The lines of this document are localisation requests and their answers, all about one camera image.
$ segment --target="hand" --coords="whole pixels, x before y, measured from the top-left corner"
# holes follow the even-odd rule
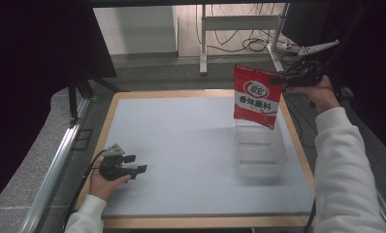
[[[99,173],[101,164],[102,159],[98,159],[94,164],[94,168],[90,176],[89,194],[107,201],[117,186],[122,183],[127,183],[132,177],[127,175],[114,181],[108,181]]]
[[[327,76],[323,76],[322,81],[315,86],[289,86],[286,91],[289,93],[303,93],[307,102],[313,102],[316,105],[319,114],[340,106]]]

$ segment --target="transparent plastic container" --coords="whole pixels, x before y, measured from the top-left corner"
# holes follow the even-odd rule
[[[256,122],[237,119],[239,170],[247,177],[276,178],[287,162],[278,123],[271,130]]]

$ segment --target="cable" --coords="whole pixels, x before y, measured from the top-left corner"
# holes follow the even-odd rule
[[[282,55],[282,56],[280,57],[280,61],[283,62],[284,64],[288,65],[288,66],[291,66],[292,64],[288,63],[287,61],[285,61],[285,60],[283,59],[283,57],[287,57],[287,56],[295,56],[295,55],[293,55],[293,54],[292,54],[292,55],[284,54],[284,55]]]
[[[273,9],[274,9],[274,3],[273,3],[271,15],[273,14]],[[269,34],[268,34],[268,41],[269,41],[269,39],[270,39],[270,29],[269,29]]]
[[[290,108],[288,108],[288,110],[290,115],[293,116],[293,119],[296,121],[296,124],[299,128],[299,131],[296,130],[296,132],[298,133],[299,140],[302,146],[306,148],[311,148],[311,149],[316,148],[316,146],[311,146],[305,143],[304,131],[302,128],[302,124],[300,123],[300,120],[296,117],[296,115],[293,113],[293,111]]]
[[[263,47],[262,47],[261,49],[256,50],[256,49],[253,49],[253,48],[251,47],[251,45],[253,45],[253,44],[263,45]],[[250,50],[252,50],[252,51],[260,52],[260,51],[262,51],[262,50],[264,50],[264,49],[266,48],[267,42],[266,42],[264,39],[259,39],[259,38],[248,38],[248,39],[245,39],[245,40],[241,43],[241,45],[242,45],[244,48],[248,48],[248,49],[250,49]]]
[[[270,30],[269,30],[269,32],[265,32],[264,30],[259,30],[259,32],[263,32],[263,33],[265,33],[267,36],[268,36],[268,38],[269,37],[273,37],[271,34],[270,34]],[[280,42],[280,43],[282,43],[282,44],[288,44],[287,42],[283,42],[283,41],[280,41],[280,40],[277,40],[278,42]]]
[[[90,172],[91,172],[92,169],[93,169],[94,163],[95,163],[96,160],[100,157],[100,155],[102,155],[102,153],[103,153],[104,151],[106,151],[106,150],[102,150],[102,151],[100,151],[98,154],[96,154],[96,156],[93,158],[93,160],[91,161],[91,163],[90,163],[89,166],[87,167],[86,172],[85,172],[84,175],[81,177],[81,182],[80,182],[79,188],[78,188],[78,190],[76,191],[75,196],[73,197],[72,202],[70,203],[69,209],[67,210],[67,212],[66,212],[66,214],[65,214],[65,219],[64,219],[64,223],[63,223],[63,229],[66,228],[67,221],[69,220],[70,215],[73,213],[73,209],[74,209],[74,207],[75,207],[75,205],[76,205],[76,203],[77,203],[77,201],[78,201],[78,198],[79,198],[81,189],[83,188],[84,184],[86,183],[87,178],[88,178],[88,176],[90,175]]]
[[[226,14],[224,13],[224,11],[221,10],[221,5],[220,5],[220,11],[223,13],[224,16],[226,16]],[[213,13],[213,4],[211,4],[211,15],[214,16],[214,13]],[[216,36],[217,42],[218,42],[221,46],[223,46],[224,44],[226,44],[226,43],[228,43],[230,40],[232,40],[232,38],[236,35],[236,33],[238,33],[238,31],[239,31],[239,30],[236,30],[236,31],[233,33],[233,35],[232,35],[229,39],[227,39],[227,41],[225,41],[225,42],[223,42],[223,43],[221,43],[221,42],[219,41],[218,36],[217,36],[217,31],[214,31],[214,35]]]
[[[196,36],[197,36],[197,40],[199,41],[199,44],[201,45],[202,42],[200,41],[200,38],[199,38],[199,29],[197,26],[197,5],[196,5]]]
[[[308,230],[311,227],[311,224],[313,223],[314,216],[316,215],[316,198],[313,200],[313,206],[311,207],[310,216],[308,217],[307,224],[305,226],[305,229],[303,230],[303,233],[307,233]]]
[[[302,114],[302,112],[300,112],[300,110],[298,108],[296,108],[296,105],[293,103],[293,101],[290,100],[290,98],[287,98],[287,100],[289,101],[289,103],[293,106],[293,108],[296,110],[296,112],[299,113],[299,115],[306,121],[306,123],[308,125],[310,125],[311,129],[317,134],[317,130],[316,128],[310,123],[310,121],[306,118],[305,115]]]
[[[290,50],[283,50],[279,47],[276,47],[275,48],[275,52],[277,52],[278,54],[284,54],[284,55],[293,55],[293,56],[297,56],[298,53],[295,52],[295,51],[290,51]]]
[[[239,50],[224,50],[222,48],[219,48],[219,47],[215,47],[215,46],[207,46],[208,48],[212,48],[212,49],[217,49],[217,50],[222,50],[222,51],[226,51],[226,52],[237,52],[237,51],[241,51],[241,50],[246,50],[247,48],[242,48],[242,49],[239,49]]]

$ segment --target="red snack bag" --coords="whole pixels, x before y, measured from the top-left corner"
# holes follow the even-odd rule
[[[282,86],[269,84],[268,78],[278,76],[278,73],[241,65],[235,65],[234,73],[234,118],[258,122],[274,129]]]

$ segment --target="white sleeve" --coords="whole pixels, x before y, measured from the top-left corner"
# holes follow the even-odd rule
[[[359,129],[342,107],[322,113],[316,123],[314,232],[386,232]]]
[[[66,224],[68,233],[100,233],[103,231],[102,212],[107,202],[96,196],[86,195],[83,204]]]

